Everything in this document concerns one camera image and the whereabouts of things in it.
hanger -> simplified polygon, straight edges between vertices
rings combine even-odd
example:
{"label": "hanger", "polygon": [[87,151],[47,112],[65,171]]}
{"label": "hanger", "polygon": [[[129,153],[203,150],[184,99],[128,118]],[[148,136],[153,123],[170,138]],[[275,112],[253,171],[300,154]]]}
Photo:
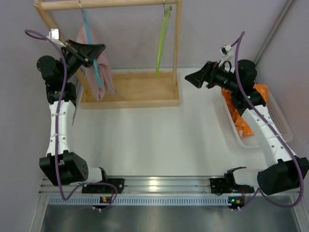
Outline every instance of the hanger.
{"label": "hanger", "polygon": [[171,11],[172,11],[172,6],[170,5],[167,9],[165,9],[165,0],[163,0],[163,9],[164,9],[164,17],[163,17],[163,23],[162,23],[162,27],[161,27],[158,56],[157,56],[156,68],[155,68],[155,75],[157,77],[159,77],[159,68],[160,68],[160,64],[161,64],[166,33],[168,31],[169,19],[170,19],[170,14],[171,14]]}
{"label": "hanger", "polygon": [[[88,25],[88,21],[87,21],[87,17],[86,17],[86,12],[82,8],[81,0],[78,0],[78,2],[79,2],[79,7],[81,9],[82,15],[83,15],[83,21],[84,21],[84,25],[85,25],[86,34],[87,34],[87,40],[88,40],[89,44],[92,44],[92,39],[91,39],[91,35],[90,35],[89,25]],[[102,88],[103,86],[102,86],[100,74],[98,72],[98,64],[97,64],[96,59],[93,60],[93,66],[94,66],[94,69],[95,69],[95,72],[96,72],[98,87]]]}

perforated metal strip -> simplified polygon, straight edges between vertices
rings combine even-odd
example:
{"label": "perforated metal strip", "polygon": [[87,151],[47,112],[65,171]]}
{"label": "perforated metal strip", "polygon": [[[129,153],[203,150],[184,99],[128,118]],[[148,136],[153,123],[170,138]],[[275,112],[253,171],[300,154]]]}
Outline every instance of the perforated metal strip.
{"label": "perforated metal strip", "polygon": [[[73,196],[64,201],[60,196],[51,196],[50,205],[107,205],[99,196]],[[228,197],[213,196],[118,196],[113,205],[175,205],[175,206],[226,206],[231,205]]]}

orange cloth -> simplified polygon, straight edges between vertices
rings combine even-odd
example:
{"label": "orange cloth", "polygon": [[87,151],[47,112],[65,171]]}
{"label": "orange cloth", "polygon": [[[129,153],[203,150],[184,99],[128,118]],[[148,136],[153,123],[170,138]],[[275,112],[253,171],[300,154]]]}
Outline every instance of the orange cloth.
{"label": "orange cloth", "polygon": [[[254,86],[254,88],[262,95],[263,99],[266,101],[266,104],[268,104],[268,87],[266,85],[257,84]],[[221,92],[225,98],[228,110],[230,111],[230,114],[232,116],[233,122],[235,124],[236,130],[240,138],[253,135],[253,131],[251,130],[251,128],[248,126],[245,120],[242,119],[238,111],[233,106],[231,100],[231,93],[225,89],[222,89]]]}

green hanger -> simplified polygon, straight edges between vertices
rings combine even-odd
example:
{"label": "green hanger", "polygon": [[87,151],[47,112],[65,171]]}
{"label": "green hanger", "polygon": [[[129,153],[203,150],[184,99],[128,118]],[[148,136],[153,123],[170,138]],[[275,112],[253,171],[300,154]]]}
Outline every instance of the green hanger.
{"label": "green hanger", "polygon": [[161,27],[161,34],[160,34],[160,42],[159,42],[159,49],[158,49],[158,57],[156,60],[156,68],[155,68],[155,75],[159,77],[159,68],[161,64],[163,49],[164,49],[164,42],[166,33],[168,31],[169,26],[169,19],[170,19],[170,12],[172,11],[172,6],[169,6],[166,10],[164,10],[164,18]]}

wooden base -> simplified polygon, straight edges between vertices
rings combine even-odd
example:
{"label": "wooden base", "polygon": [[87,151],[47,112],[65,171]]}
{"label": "wooden base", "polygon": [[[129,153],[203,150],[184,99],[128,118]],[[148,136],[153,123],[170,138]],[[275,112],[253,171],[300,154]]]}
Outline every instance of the wooden base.
{"label": "wooden base", "polygon": [[113,74],[113,82],[118,94],[105,94],[97,101],[83,91],[81,107],[84,109],[120,109],[142,107],[178,106],[178,86],[172,87],[172,71],[120,72]]}

